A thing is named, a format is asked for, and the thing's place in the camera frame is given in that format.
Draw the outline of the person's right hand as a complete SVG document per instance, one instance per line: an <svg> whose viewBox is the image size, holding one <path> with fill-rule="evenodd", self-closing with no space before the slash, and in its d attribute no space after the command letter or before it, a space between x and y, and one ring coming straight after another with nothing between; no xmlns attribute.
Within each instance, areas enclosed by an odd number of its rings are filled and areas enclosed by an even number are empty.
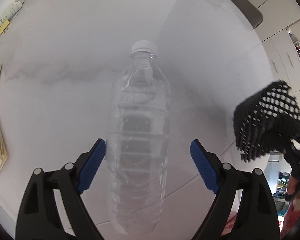
<svg viewBox="0 0 300 240"><path fill-rule="evenodd" d="M285 200L292 202L294 199L300 199L300 181L290 175Z"/></svg>

